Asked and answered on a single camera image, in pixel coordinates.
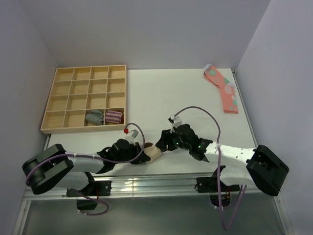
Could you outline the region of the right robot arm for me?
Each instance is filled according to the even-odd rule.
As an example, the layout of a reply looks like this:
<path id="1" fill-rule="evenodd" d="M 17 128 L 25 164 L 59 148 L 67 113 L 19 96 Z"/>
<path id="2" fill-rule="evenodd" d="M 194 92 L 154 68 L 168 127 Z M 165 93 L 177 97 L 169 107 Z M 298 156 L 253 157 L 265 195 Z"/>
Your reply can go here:
<path id="1" fill-rule="evenodd" d="M 156 146 L 162 152 L 184 149 L 195 160 L 219 164 L 217 175 L 211 180 L 212 187 L 218 191 L 227 186 L 246 185 L 277 196 L 289 173 L 289 167 L 264 145 L 239 148 L 218 144 L 198 137 L 189 124 L 163 130 Z"/>

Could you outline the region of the cream and brown sock pair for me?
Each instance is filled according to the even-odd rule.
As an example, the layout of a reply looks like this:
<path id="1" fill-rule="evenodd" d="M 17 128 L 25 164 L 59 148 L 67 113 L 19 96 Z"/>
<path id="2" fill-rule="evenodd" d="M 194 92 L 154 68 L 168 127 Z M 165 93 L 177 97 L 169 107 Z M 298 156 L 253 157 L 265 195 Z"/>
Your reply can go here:
<path id="1" fill-rule="evenodd" d="M 151 164 L 162 155 L 161 150 L 150 142 L 145 143 L 143 152 L 150 158 L 149 161 L 146 162 L 146 164 Z"/>

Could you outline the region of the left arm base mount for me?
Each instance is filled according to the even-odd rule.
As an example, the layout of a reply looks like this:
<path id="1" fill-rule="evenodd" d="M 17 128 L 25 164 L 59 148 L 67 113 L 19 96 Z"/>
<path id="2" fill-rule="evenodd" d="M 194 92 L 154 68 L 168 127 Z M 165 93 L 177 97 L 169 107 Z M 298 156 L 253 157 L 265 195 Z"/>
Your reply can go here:
<path id="1" fill-rule="evenodd" d="M 112 182 L 95 181 L 91 186 L 87 186 L 85 189 L 78 191 L 72 188 L 68 188 L 66 197 L 76 198 L 76 208 L 79 213 L 85 216 L 99 216 L 108 212 L 109 205 L 100 199 L 101 196 L 109 196 L 111 193 Z M 105 207 L 102 212 L 92 212 L 98 205 Z"/>

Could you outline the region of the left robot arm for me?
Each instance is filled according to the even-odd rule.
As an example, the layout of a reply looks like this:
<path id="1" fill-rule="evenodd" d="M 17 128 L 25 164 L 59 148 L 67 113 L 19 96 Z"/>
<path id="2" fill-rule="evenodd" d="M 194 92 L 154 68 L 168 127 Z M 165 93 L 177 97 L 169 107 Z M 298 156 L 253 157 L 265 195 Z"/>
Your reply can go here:
<path id="1" fill-rule="evenodd" d="M 52 188 L 69 188 L 91 195 L 97 190 L 93 174 L 107 173 L 121 163 L 138 165 L 151 160 L 138 142 L 130 144 L 125 139 L 119 139 L 94 155 L 69 153 L 61 144 L 55 144 L 26 161 L 22 170 L 26 185 L 35 195 Z"/>

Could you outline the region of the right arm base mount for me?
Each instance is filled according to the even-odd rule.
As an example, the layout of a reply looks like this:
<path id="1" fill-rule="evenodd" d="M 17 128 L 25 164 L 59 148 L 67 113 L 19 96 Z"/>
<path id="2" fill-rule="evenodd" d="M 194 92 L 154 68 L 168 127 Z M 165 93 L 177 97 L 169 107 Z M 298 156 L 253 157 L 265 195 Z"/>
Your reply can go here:
<path id="1" fill-rule="evenodd" d="M 211 203 L 218 207 L 218 186 L 217 186 L 217 178 L 216 177 L 198 177 L 196 179 L 197 183 L 194 189 L 198 193 L 213 193 L 213 195 L 209 195 Z M 224 183 L 221 183 L 221 200 L 222 206 L 228 207 L 232 203 L 231 193 L 232 192 L 240 192 L 241 188 L 239 185 L 226 186 Z"/>

